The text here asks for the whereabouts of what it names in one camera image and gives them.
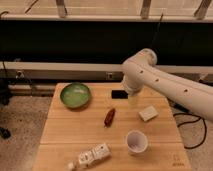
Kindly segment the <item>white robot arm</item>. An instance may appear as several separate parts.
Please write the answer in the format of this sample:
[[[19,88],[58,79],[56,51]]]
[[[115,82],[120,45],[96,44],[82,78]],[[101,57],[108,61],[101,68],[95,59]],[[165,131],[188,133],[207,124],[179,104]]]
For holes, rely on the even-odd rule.
[[[157,55],[144,48],[122,64],[124,90],[137,94],[144,85],[213,122],[213,87],[168,74],[155,68]]]

